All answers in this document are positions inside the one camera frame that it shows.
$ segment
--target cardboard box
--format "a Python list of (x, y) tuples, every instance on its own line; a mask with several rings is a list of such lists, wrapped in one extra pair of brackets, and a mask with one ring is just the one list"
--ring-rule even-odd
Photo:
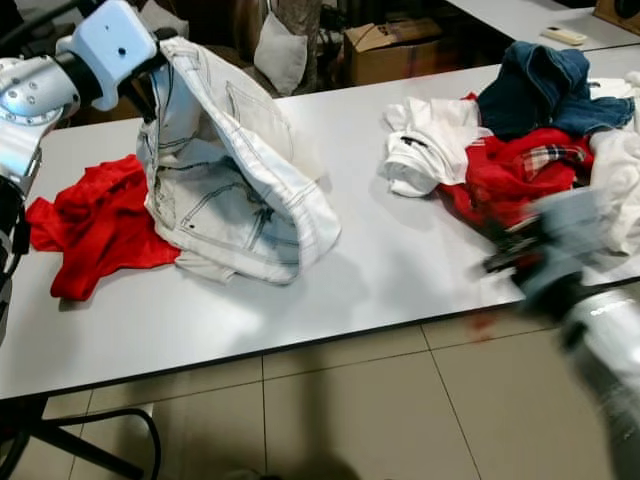
[(640, 35), (640, 2), (598, 0), (593, 14)]
[(459, 52), (442, 34), (430, 18), (346, 30), (347, 81), (367, 85), (454, 70)]

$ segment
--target white jeans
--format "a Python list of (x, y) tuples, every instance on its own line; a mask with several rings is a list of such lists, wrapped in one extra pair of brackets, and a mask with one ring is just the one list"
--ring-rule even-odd
[(321, 168), (241, 70), (183, 38), (160, 48), (169, 65), (152, 76), (157, 120), (141, 128), (137, 152), (156, 231), (197, 274), (293, 281), (340, 234), (311, 179)]

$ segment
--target dark blue jeans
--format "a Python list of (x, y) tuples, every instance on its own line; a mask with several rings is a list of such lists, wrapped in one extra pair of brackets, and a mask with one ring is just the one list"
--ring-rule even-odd
[(589, 61), (579, 50), (515, 42), (505, 52), (498, 78), (478, 97), (482, 125), (510, 140), (540, 127), (584, 136), (628, 123), (633, 100), (591, 100), (588, 73)]

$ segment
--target plaid shirt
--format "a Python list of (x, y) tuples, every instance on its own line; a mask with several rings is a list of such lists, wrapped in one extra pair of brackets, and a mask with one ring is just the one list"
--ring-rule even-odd
[(565, 162), (572, 166), (581, 165), (587, 157), (580, 147), (567, 147), (558, 145), (545, 145), (536, 147), (515, 159), (514, 165), (523, 169), (523, 177), (526, 181), (533, 180), (538, 173), (551, 162)]

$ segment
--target white pillow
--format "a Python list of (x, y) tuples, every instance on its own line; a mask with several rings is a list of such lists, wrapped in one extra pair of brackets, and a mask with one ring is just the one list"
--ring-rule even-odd
[(155, 0), (148, 0), (145, 3), (140, 17), (151, 31), (159, 28), (173, 28), (181, 37), (189, 38), (189, 22), (165, 10)]
[(291, 95), (300, 85), (307, 66), (307, 36), (291, 34), (278, 17), (269, 12), (260, 32), (253, 63), (278, 93)]

